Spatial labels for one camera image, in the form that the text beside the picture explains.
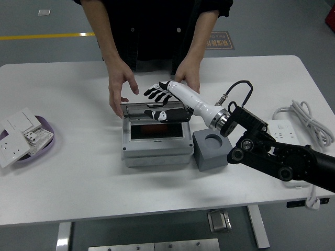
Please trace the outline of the person's left hand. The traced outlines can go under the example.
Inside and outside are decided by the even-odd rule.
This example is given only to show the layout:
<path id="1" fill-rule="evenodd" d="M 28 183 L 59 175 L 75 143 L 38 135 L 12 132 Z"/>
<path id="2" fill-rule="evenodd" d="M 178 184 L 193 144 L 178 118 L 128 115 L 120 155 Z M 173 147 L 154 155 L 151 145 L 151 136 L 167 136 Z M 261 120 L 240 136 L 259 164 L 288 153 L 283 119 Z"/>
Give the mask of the person's left hand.
<path id="1" fill-rule="evenodd" d="M 187 56 L 178 66 L 174 80 L 179 83 L 186 81 L 188 87 L 200 93 L 200 63 L 200 59 Z"/>

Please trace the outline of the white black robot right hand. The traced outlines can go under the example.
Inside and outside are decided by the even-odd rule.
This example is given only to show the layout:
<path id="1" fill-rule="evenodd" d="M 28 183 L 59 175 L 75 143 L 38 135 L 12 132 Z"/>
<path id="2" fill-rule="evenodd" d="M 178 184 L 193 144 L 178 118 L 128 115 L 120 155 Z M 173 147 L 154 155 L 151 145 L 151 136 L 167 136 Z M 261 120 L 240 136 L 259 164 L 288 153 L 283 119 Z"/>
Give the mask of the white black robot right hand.
<path id="1" fill-rule="evenodd" d="M 168 103 L 171 97 L 177 98 L 183 104 L 183 108 L 169 110 L 146 110 L 144 113 L 160 123 L 186 122 L 192 115 L 203 119 L 205 125 L 210 129 L 221 129 L 230 117 L 228 111 L 221 107 L 207 103 L 190 87 L 179 82 L 158 82 L 151 86 L 144 95 L 155 102 Z"/>

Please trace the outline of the person's right hand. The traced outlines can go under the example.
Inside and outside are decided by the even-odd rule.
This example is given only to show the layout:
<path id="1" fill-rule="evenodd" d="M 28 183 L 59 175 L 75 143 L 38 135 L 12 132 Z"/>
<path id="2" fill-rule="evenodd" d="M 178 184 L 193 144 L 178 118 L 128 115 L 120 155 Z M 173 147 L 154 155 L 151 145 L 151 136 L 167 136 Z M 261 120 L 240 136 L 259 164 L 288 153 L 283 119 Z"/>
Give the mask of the person's right hand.
<path id="1" fill-rule="evenodd" d="M 135 80 L 134 74 L 130 67 L 120 58 L 106 61 L 108 71 L 108 90 L 109 90 L 109 105 L 113 112 L 120 118 L 123 117 L 124 113 L 121 108 L 122 102 L 128 102 L 129 100 L 121 96 L 122 85 L 128 82 L 131 91 L 135 94 L 139 94 L 138 84 Z"/>

